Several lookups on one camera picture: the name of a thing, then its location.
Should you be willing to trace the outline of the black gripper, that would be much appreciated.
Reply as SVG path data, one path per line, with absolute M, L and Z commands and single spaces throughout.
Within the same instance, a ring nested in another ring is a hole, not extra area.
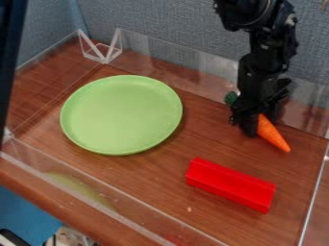
M 260 70 L 257 62 L 251 63 L 251 55 L 244 55 L 237 63 L 237 90 L 240 95 L 231 105 L 237 116 L 248 115 L 239 123 L 248 137 L 256 136 L 257 115 L 263 113 L 271 123 L 276 123 L 286 104 L 291 80 L 280 78 L 280 70 Z

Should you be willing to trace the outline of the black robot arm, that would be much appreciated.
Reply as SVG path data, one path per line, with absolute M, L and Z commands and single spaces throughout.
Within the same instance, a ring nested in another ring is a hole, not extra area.
M 279 102 L 288 94 L 291 80 L 282 74 L 296 55 L 298 18 L 287 0 L 213 0 L 223 28 L 248 33 L 248 53 L 237 62 L 239 96 L 229 122 L 249 137 L 256 135 L 260 115 L 278 120 Z

